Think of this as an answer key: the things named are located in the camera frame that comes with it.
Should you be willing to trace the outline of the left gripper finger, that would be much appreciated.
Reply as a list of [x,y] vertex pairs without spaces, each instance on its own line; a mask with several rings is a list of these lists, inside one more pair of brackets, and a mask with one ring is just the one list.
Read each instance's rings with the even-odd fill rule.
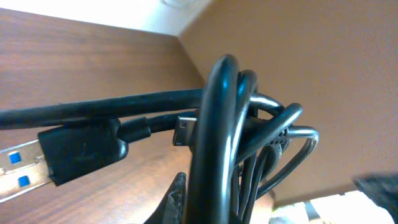
[[166,191],[158,207],[145,224],[179,224],[182,222],[187,175],[179,172]]

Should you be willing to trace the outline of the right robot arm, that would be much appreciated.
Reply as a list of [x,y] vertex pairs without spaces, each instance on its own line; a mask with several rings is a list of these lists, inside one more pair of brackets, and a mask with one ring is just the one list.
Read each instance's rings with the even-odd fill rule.
[[359,191],[386,209],[397,222],[397,174],[365,175],[353,182]]

